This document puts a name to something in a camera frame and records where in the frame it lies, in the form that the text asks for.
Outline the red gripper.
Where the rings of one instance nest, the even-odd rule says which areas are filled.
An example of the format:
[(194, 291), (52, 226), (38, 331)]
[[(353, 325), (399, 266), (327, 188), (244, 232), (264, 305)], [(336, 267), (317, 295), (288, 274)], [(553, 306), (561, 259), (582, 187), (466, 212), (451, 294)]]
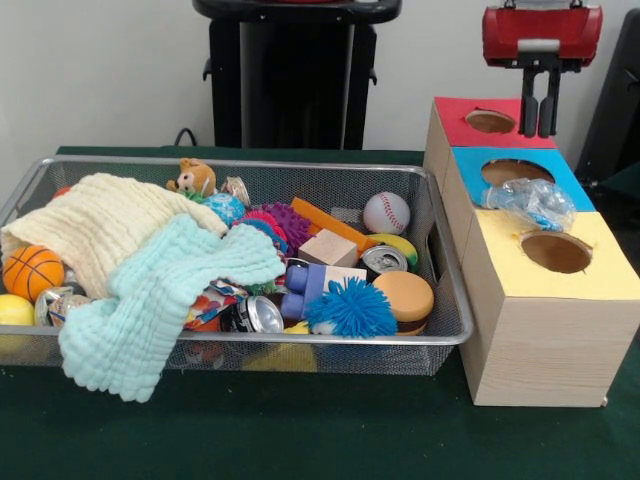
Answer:
[[(580, 67), (596, 56), (603, 24), (600, 6), (574, 4), (564, 8), (539, 10), (515, 6), (488, 7), (482, 19), (483, 56), (492, 67), (515, 68), (523, 55), (554, 55)], [(560, 70), (549, 71), (547, 94), (538, 117), (534, 96), (538, 69), (523, 70), (519, 134), (548, 138), (556, 134)]]

